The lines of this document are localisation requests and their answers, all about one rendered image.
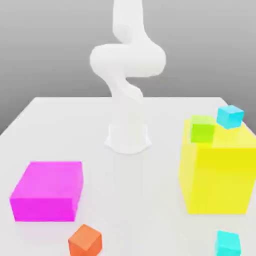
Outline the small green cube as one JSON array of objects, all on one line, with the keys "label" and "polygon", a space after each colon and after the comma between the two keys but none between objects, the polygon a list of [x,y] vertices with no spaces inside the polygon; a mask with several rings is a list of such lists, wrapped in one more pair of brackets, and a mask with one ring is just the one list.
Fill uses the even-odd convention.
[{"label": "small green cube", "polygon": [[215,120],[209,115],[192,115],[190,141],[192,143],[211,143],[214,138]]}]

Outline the small cyan cube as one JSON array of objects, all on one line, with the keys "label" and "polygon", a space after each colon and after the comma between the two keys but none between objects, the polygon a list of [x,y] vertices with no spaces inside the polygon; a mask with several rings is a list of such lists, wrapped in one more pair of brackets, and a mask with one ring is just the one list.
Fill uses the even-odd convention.
[{"label": "small cyan cube", "polygon": [[215,256],[241,256],[239,235],[218,230],[215,240]]},{"label": "small cyan cube", "polygon": [[244,111],[234,105],[218,108],[216,123],[229,130],[239,128],[244,118]]}]

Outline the small orange cube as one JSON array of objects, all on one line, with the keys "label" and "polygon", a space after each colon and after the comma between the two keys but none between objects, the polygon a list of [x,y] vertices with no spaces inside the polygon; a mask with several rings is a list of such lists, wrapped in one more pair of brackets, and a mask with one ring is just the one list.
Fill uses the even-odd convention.
[{"label": "small orange cube", "polygon": [[68,239],[70,256],[97,256],[103,247],[102,234],[82,224]]}]

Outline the large magenta box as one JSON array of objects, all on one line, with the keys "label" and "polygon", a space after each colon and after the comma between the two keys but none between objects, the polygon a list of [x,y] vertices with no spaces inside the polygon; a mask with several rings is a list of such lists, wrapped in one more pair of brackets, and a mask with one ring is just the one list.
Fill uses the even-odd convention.
[{"label": "large magenta box", "polygon": [[73,222],[83,189],[80,161],[32,161],[9,201],[16,222]]}]

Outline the large yellow box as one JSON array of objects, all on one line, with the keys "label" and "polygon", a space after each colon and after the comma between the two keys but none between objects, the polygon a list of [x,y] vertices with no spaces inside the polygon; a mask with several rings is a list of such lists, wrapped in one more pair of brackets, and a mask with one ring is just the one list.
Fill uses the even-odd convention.
[{"label": "large yellow box", "polygon": [[242,123],[216,124],[212,143],[191,142],[184,121],[178,180],[189,214],[247,212],[256,181],[256,135]]}]

